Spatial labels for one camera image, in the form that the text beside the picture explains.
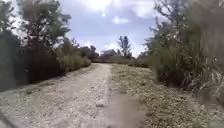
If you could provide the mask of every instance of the shrub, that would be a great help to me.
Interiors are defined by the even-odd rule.
[[[148,68],[149,67],[149,61],[146,58],[144,58],[144,59],[134,59],[129,63],[128,66]]]
[[[82,62],[82,67],[88,67],[91,65],[91,61],[88,59],[88,58],[82,58],[81,59],[81,62]]]
[[[54,51],[26,51],[25,65],[28,81],[33,83],[64,74]]]
[[[158,79],[186,89],[185,86],[201,75],[205,67],[205,56],[203,46],[198,47],[195,44],[184,47],[157,47],[152,54],[152,63]]]
[[[91,64],[89,59],[81,58],[79,55],[66,55],[58,58],[58,60],[65,73],[87,67]]]

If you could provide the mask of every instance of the dirt path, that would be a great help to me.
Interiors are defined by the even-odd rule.
[[[111,113],[119,110],[110,106],[124,105],[110,100],[116,96],[110,96],[110,70],[98,64],[83,74],[0,93],[0,110],[19,128],[125,128],[111,121],[116,118]]]

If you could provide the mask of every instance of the overcast sky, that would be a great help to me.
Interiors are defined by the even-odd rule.
[[[137,56],[152,35],[149,27],[154,26],[156,15],[153,0],[59,1],[63,12],[72,17],[68,36],[82,46],[94,45],[98,52],[117,49],[119,36],[128,36]]]

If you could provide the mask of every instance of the ground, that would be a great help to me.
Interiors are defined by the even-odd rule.
[[[223,128],[223,109],[200,104],[189,92],[167,88],[146,68],[113,66],[121,93],[132,95],[145,109],[146,128]]]
[[[65,77],[0,93],[0,110],[9,120],[5,122],[18,128],[131,128],[129,125],[137,125],[139,116],[129,116],[126,120],[125,115],[138,113],[134,105],[126,109],[125,105],[132,104],[131,101],[116,92],[111,81],[111,65],[93,64]]]
[[[0,110],[1,128],[203,128],[224,119],[149,69],[108,64],[2,92]]]

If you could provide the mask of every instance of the dry grass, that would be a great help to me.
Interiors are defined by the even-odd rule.
[[[186,94],[169,89],[155,82],[149,69],[113,65],[113,80],[122,92],[138,97],[146,108],[143,127],[147,128],[223,128],[220,110],[200,105]]]

